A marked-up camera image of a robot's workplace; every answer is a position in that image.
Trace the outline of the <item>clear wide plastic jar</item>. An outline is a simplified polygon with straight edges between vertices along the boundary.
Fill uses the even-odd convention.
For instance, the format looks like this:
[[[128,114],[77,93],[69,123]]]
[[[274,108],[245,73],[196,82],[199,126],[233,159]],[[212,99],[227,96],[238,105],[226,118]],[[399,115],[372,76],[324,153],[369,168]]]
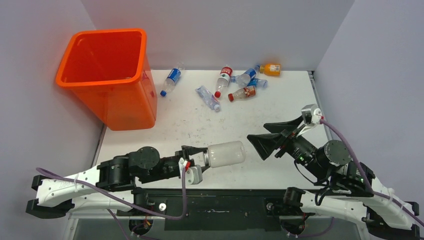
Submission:
[[[246,150],[241,141],[209,145],[204,154],[204,163],[210,168],[241,164],[246,160]]]

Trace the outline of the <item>orange juice bottle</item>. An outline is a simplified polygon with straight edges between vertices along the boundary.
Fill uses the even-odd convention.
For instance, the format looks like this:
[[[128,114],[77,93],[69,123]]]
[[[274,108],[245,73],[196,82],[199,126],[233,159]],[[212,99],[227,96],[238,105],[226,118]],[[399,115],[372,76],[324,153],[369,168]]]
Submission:
[[[279,63],[267,63],[259,66],[259,72],[267,76],[279,77],[281,75],[281,68],[282,66]]]

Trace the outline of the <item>crushed clear water bottle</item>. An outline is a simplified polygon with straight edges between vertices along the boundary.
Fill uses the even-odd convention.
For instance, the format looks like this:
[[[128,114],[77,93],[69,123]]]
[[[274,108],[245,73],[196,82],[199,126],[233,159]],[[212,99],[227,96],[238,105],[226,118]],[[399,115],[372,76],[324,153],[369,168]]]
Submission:
[[[195,91],[211,110],[214,110],[215,112],[219,112],[221,110],[219,100],[204,85],[197,87]]]

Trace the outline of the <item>red white label bottle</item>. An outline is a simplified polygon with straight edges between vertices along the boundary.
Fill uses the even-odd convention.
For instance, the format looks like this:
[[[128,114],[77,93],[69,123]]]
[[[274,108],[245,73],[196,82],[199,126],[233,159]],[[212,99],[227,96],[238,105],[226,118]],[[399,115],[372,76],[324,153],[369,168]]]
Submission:
[[[230,81],[231,81],[231,77],[233,75],[233,69],[229,66],[224,66],[219,74],[219,77],[216,81],[216,86],[215,86],[215,93],[214,96],[216,98],[220,98],[222,93],[226,90],[226,88],[228,87]]]

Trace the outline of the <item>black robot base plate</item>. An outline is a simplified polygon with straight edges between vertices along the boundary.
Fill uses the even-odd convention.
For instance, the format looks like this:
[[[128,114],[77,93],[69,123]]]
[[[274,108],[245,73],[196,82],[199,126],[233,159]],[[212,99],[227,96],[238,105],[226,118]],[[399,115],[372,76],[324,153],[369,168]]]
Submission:
[[[297,223],[300,208],[286,205],[284,189],[188,189],[187,213],[165,220],[166,231],[279,231],[278,220]]]

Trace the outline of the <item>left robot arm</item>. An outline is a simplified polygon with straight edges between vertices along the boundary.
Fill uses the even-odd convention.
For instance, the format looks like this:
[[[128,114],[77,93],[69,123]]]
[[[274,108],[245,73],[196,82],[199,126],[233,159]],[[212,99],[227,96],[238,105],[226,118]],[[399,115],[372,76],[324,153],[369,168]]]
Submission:
[[[205,166],[190,158],[200,153]],[[161,157],[156,148],[144,146],[66,177],[38,167],[31,184],[36,197],[27,202],[25,212],[39,219],[57,219],[79,210],[106,209],[181,220],[187,214],[186,185],[202,181],[203,172],[210,168],[208,154],[206,147],[183,145],[173,156]],[[158,204],[150,210],[147,193],[136,186],[136,181],[146,184],[171,178],[181,179],[180,216],[164,214]]]

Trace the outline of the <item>light blue crushed bottle back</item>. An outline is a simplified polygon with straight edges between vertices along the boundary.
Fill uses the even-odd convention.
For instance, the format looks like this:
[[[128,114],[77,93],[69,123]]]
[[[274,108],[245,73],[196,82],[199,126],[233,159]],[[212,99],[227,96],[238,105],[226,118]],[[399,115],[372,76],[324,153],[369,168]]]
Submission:
[[[266,89],[268,87],[268,81],[265,79],[259,79],[259,78],[253,78],[247,85],[249,86],[253,86],[255,88],[259,88],[259,89]]]

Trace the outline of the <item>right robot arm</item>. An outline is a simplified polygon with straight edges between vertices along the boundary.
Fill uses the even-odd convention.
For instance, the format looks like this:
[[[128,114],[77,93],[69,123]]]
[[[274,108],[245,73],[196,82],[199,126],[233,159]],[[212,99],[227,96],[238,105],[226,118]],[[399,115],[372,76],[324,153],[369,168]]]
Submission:
[[[344,219],[384,240],[420,240],[419,204],[403,201],[385,187],[375,173],[360,162],[344,137],[316,147],[304,132],[327,122],[320,114],[300,116],[286,122],[266,123],[266,134],[247,136],[260,158],[289,155],[296,168],[304,167],[318,187],[310,192],[297,187],[285,190],[282,206],[271,212],[302,213],[305,218],[323,215]]]

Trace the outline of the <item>orange plastic bin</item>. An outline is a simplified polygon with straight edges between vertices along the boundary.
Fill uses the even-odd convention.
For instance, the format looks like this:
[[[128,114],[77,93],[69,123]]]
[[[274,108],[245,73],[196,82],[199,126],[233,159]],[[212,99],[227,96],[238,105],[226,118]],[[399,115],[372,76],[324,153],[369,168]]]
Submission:
[[[81,31],[71,37],[55,82],[110,130],[152,128],[158,96],[141,28]]]

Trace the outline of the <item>blue label bottle at back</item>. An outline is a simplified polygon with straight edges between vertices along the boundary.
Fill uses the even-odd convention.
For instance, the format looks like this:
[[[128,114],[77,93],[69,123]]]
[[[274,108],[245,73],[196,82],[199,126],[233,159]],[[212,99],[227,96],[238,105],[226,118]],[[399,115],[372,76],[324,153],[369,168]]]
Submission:
[[[252,79],[254,79],[257,74],[260,72],[260,65],[255,65],[252,68],[249,68],[244,73],[236,76],[232,76],[230,81],[236,83],[240,88],[246,87]]]

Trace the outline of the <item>brown label red cap bottle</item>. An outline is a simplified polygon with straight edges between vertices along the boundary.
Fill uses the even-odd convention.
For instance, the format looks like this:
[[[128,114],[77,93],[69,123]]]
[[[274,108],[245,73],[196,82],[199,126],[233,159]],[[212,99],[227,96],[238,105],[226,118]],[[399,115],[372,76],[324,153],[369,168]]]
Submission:
[[[256,95],[256,88],[254,86],[246,86],[238,89],[233,93],[228,94],[228,99],[230,102],[241,101]]]

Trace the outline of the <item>blue label bottle near bin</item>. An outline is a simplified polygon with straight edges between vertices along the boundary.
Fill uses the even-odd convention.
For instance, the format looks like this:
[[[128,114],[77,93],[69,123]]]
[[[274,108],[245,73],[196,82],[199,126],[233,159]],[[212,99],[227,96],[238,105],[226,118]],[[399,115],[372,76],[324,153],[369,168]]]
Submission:
[[[160,96],[166,97],[175,89],[176,84],[180,80],[184,70],[185,67],[183,62],[179,62],[175,67],[170,70],[167,78],[163,82],[161,91],[159,93]]]

